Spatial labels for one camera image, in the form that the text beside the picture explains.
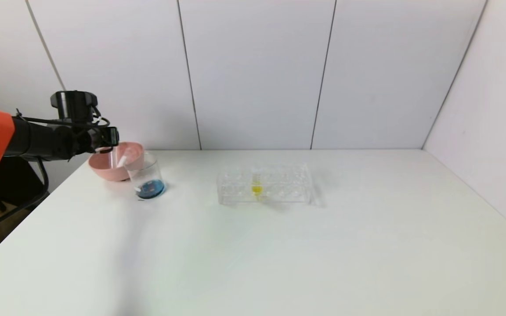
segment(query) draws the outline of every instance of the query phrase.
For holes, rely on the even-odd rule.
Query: panel seam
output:
[[[64,86],[64,82],[62,81],[62,77],[60,77],[60,73],[58,73],[58,68],[56,68],[56,64],[54,63],[54,59],[52,58],[52,55],[50,55],[50,50],[48,50],[48,46],[46,45],[46,41],[44,40],[44,37],[42,36],[42,32],[40,31],[40,28],[38,27],[38,23],[36,22],[36,18],[34,18],[33,9],[30,7],[29,0],[25,0],[26,7],[29,9],[30,18],[33,21],[34,28],[36,28],[36,32],[38,33],[38,37],[40,38],[40,41],[42,42],[42,46],[44,46],[44,50],[46,51],[46,56],[48,56],[48,60],[50,60],[50,64],[52,65],[52,69],[54,70],[54,74],[56,75],[56,78],[58,78],[58,82],[60,83],[60,86],[62,87],[62,90],[66,90],[66,87]]]
[[[456,74],[454,74],[454,78],[452,78],[452,82],[450,83],[450,86],[448,87],[448,91],[446,92],[446,95],[444,96],[444,100],[442,100],[442,104],[440,106],[440,109],[438,110],[438,112],[436,112],[436,116],[434,117],[434,121],[432,122],[432,125],[430,126],[427,136],[425,137],[425,141],[423,142],[423,146],[421,146],[421,150],[424,150],[425,144],[427,144],[427,140],[429,139],[430,134],[432,133],[432,129],[434,128],[434,125],[436,124],[436,121],[438,120],[438,116],[440,115],[440,112],[442,111],[444,104],[446,104],[446,100],[448,99],[448,95],[450,94],[450,90],[452,90],[452,86],[454,85],[454,82],[456,82],[456,77],[458,76],[458,73],[460,72],[460,69],[462,68],[462,64],[464,64],[464,60],[466,59],[466,56],[468,55],[468,50],[470,49],[470,46],[472,45],[473,38],[476,36],[477,28],[480,26],[480,22],[484,16],[485,8],[488,6],[488,2],[489,2],[489,0],[485,0],[485,2],[484,2],[484,6],[481,9],[480,17],[477,19],[476,26],[473,29],[472,36],[470,37],[470,41],[468,42],[468,46],[466,46],[466,50],[464,50],[464,55],[462,56],[462,60],[460,60],[460,64],[458,65],[458,69],[456,70]]]
[[[181,24],[181,35],[183,36],[184,57],[185,61],[187,62],[188,82],[191,87],[192,110],[195,113],[196,134],[199,137],[199,148],[200,150],[202,150],[202,142],[200,140],[200,130],[199,130],[199,118],[196,116],[195,93],[193,92],[192,89],[191,68],[188,65],[187,42],[184,38],[183,16],[181,15],[181,4],[179,3],[179,0],[177,0],[177,10],[179,11],[179,23]]]
[[[331,16],[331,27],[329,28],[329,39],[327,40],[327,50],[325,51],[325,61],[323,62],[322,82],[319,85],[318,105],[315,108],[314,128],[311,132],[310,150],[314,146],[315,124],[317,124],[317,122],[318,122],[319,101],[322,98],[323,78],[325,78],[325,67],[327,66],[327,56],[329,55],[329,45],[331,44],[331,33],[333,32],[333,22],[335,21],[335,9],[336,8],[337,8],[337,0],[335,0],[335,4],[333,5],[333,14]]]

